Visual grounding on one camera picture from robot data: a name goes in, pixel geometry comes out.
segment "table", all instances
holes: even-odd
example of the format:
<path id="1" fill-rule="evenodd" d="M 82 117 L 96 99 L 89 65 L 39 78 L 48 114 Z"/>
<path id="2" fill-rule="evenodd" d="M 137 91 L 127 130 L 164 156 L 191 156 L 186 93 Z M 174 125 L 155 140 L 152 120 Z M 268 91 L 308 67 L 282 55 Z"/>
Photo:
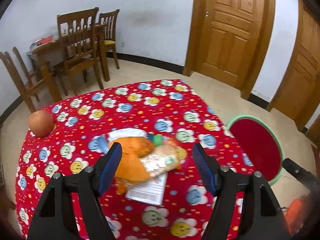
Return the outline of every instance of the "table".
<path id="1" fill-rule="evenodd" d="M 98 42 L 97 42 L 98 50 L 97 50 L 97 52 L 98 52 L 98 56 L 100 59 L 100 65 L 102 66 L 102 68 L 104 70 L 103 71 L 103 78 L 107 82 L 110 80 L 110 77 L 109 77 L 109 70 L 108 70 L 108 64 L 107 64 L 106 50 L 105 50 L 105 45 L 104 45 L 104 40 L 103 40 L 103 37 L 104 37 L 103 28 L 104 27 L 105 27 L 105 25 L 96 25 L 95 31 L 98 36 Z M 60 40 L 59 39 L 49 41 L 39 47 L 34 48 L 33 50 L 31 50 L 30 52 L 27 53 L 28 57 L 30 57 L 31 60 L 34 60 L 32 55 L 37 56 L 37 60 L 40 65 L 42 77 L 44 79 L 44 82 L 48 86 L 49 92 L 50 92 L 54 102 L 61 101 L 62 98 L 61 98 L 59 90 L 58 90 L 52 76 L 50 75 L 49 67 L 46 64 L 45 55 L 49 51 L 53 51 L 53 50 L 57 50 L 57 49 L 60 49 Z M 36 78 L 37 79 L 41 78 L 41 75 L 39 75 L 39 71 L 37 71 L 37 69 L 36 69 L 35 62 L 31 62 L 31 63 L 32 63 L 33 70 L 36 72 Z"/>
<path id="2" fill-rule="evenodd" d="M 191 148 L 200 142 L 220 165 L 252 174 L 254 167 L 233 135 L 212 109 L 182 80 L 158 80 L 95 91 L 44 108 L 52 113 L 56 128 L 37 138 L 28 131 L 22 146 L 16 202 L 20 228 L 28 234 L 34 209 L 54 172 L 64 175 L 94 165 L 102 152 L 97 136 L 121 128 L 137 128 L 175 137 L 186 153 L 181 170 L 168 173 L 164 201 L 151 206 L 117 195 L 115 185 L 100 198 L 100 205 L 117 239 L 200 239 L 215 199 L 206 192 L 192 159 Z M 236 236 L 243 195 L 237 195 L 228 238 Z M 82 238 L 88 238 L 73 195 L 75 217 Z"/>

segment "paper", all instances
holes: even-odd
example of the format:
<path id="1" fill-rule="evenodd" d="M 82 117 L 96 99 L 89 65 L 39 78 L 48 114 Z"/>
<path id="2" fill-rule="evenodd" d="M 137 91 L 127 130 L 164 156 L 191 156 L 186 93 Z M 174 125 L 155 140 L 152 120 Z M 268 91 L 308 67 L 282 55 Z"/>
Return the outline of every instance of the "paper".
<path id="1" fill-rule="evenodd" d="M 162 205 L 167 176 L 166 172 L 130 188 L 125 195 L 126 198 L 151 205 Z"/>

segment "yellow seat cushion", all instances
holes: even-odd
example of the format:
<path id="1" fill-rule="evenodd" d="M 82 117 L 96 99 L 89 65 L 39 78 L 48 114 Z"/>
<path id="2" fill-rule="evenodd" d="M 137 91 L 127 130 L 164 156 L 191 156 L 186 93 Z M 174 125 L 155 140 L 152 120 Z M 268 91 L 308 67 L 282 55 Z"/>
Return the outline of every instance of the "yellow seat cushion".
<path id="1" fill-rule="evenodd" d="M 115 41 L 104 41 L 105 46 L 113 45 L 113 44 L 116 44 L 116 42 Z"/>

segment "chair backrest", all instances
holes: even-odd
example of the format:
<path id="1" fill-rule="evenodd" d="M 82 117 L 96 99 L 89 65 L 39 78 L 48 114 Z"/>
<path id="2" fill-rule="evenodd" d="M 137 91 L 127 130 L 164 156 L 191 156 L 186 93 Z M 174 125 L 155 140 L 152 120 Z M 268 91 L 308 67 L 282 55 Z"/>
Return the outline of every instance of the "chair backrest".
<path id="1" fill-rule="evenodd" d="M 19 93 L 25 94 L 26 93 L 26 87 L 19 75 L 19 72 L 17 71 L 16 66 L 14 65 L 12 58 L 10 57 L 9 53 L 6 51 L 5 53 L 0 52 L 0 59 L 4 63 L 4 66 L 7 68 L 7 71 L 9 72 L 9 75 L 12 78 L 12 81 L 16 85 Z"/>
<path id="2" fill-rule="evenodd" d="M 98 11 L 99 8 L 95 7 L 57 16 L 60 48 L 65 67 L 68 68 L 68 63 L 81 59 L 88 54 L 93 53 L 95 55 L 94 26 Z M 87 44 L 87 39 L 90 39 L 90 45 Z"/>
<path id="3" fill-rule="evenodd" d="M 120 10 L 117 9 L 113 12 L 101 13 L 99 15 L 99 24 L 106 25 L 103 28 L 104 40 L 116 41 L 116 21 L 119 11 Z"/>
<path id="4" fill-rule="evenodd" d="M 33 86 L 33 83 L 32 83 L 32 80 L 31 80 L 31 76 L 30 76 L 30 74 L 29 74 L 29 72 L 28 72 L 28 70 L 27 70 L 27 68 L 26 68 L 26 65 L 24 64 L 24 62 L 23 62 L 23 60 L 22 60 L 22 57 L 21 57 L 18 49 L 17 49 L 16 47 L 13 47 L 13 48 L 12 48 L 12 51 L 13 51 L 13 53 L 16 55 L 16 57 L 17 57 L 17 59 L 18 59 L 18 61 L 19 61 L 19 63 L 20 63 L 20 66 L 21 66 L 21 68 L 22 68 L 22 70 L 23 70 L 23 72 L 24 72 L 24 74 L 25 74 L 25 76 L 26 76 L 26 78 L 27 78 L 27 80 L 28 80 L 28 85 L 29 85 L 29 87 L 32 87 L 32 86 Z"/>

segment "door panel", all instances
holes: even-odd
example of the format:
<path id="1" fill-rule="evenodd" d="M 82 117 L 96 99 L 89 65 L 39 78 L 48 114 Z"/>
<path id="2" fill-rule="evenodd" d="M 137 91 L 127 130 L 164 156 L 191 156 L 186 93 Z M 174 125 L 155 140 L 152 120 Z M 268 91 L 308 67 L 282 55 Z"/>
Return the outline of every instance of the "door panel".
<path id="1" fill-rule="evenodd" d="M 264 0 L 206 0 L 196 71 L 241 88 L 257 45 Z"/>
<path id="2" fill-rule="evenodd" d="M 319 82 L 319 30 L 318 23 L 303 10 L 302 37 L 296 41 L 300 42 L 297 57 L 288 66 L 288 76 L 274 101 L 274 108 L 293 120 L 301 114 Z"/>

